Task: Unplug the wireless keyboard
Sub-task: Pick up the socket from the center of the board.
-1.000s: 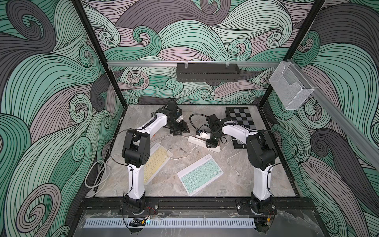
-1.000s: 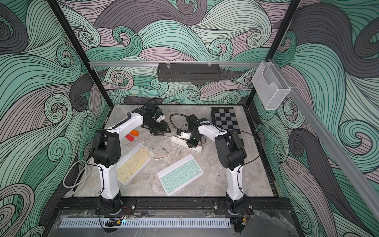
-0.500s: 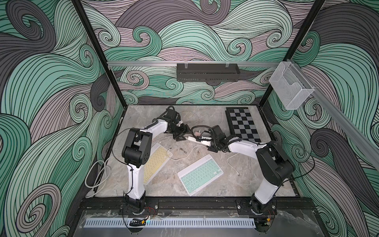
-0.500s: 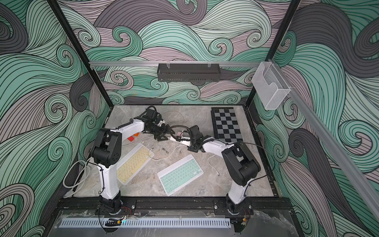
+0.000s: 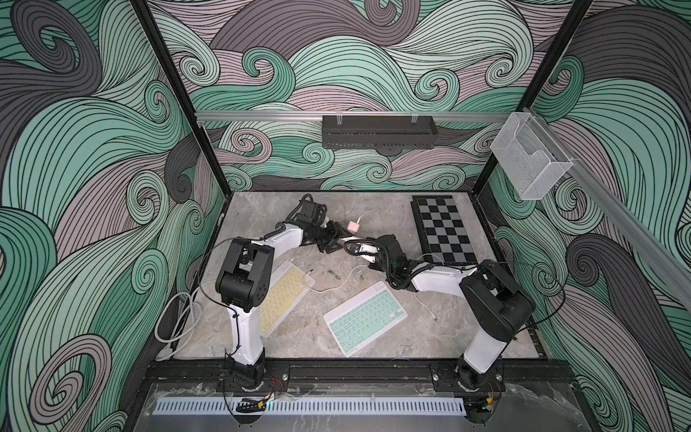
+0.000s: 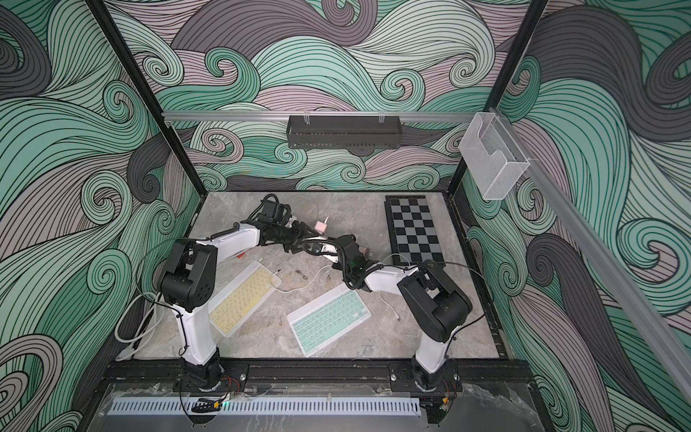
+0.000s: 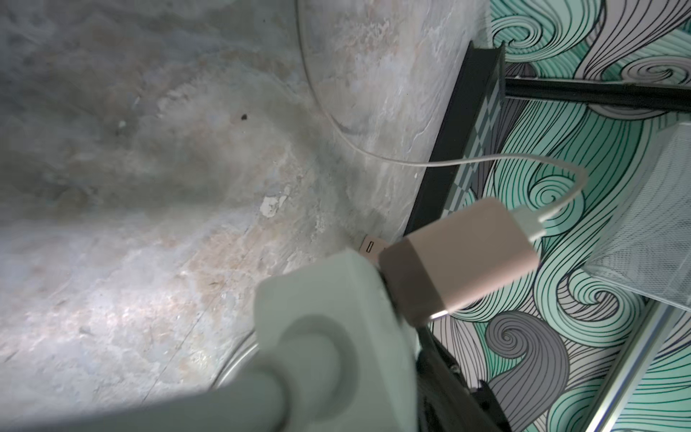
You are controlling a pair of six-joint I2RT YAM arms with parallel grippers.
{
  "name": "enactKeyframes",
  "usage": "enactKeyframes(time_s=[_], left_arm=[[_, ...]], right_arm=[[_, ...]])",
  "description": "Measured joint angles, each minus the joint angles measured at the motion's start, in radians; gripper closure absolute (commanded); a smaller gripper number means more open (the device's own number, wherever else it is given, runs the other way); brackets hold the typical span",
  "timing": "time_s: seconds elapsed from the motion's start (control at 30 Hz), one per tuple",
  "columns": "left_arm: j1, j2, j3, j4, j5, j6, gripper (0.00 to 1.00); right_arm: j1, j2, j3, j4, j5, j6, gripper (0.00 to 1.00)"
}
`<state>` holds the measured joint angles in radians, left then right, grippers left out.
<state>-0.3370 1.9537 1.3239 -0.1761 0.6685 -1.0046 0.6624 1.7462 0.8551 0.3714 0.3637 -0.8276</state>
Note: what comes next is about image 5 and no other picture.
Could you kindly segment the white power strip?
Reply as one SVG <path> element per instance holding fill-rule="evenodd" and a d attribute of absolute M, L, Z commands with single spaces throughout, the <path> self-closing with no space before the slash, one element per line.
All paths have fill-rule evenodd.
<path fill-rule="evenodd" d="M 357 256 L 361 259 L 364 259 L 365 261 L 368 262 L 368 266 L 370 268 L 375 268 L 379 266 L 379 257 L 377 253 L 374 254 L 369 254 L 369 253 L 358 253 Z"/>

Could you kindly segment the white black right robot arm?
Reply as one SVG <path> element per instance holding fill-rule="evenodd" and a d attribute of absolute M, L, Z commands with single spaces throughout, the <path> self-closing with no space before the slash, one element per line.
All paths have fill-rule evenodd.
<path fill-rule="evenodd" d="M 462 266 L 409 259 L 393 235 L 366 239 L 357 251 L 370 258 L 370 268 L 382 272 L 395 290 L 448 294 L 468 303 L 479 329 L 455 367 L 464 390 L 478 390 L 488 381 L 536 308 L 527 290 L 494 260 Z"/>

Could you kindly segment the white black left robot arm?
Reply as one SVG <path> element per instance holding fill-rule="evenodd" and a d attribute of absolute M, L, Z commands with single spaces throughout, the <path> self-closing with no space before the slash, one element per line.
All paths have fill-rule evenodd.
<path fill-rule="evenodd" d="M 268 234 L 230 241 L 214 287 L 231 320 L 234 348 L 225 355 L 225 364 L 232 383 L 254 389 L 264 381 L 266 349 L 259 307 L 269 293 L 275 259 L 307 246 L 331 254 L 353 235 L 348 224 L 329 219 L 327 205 L 306 194 Z"/>

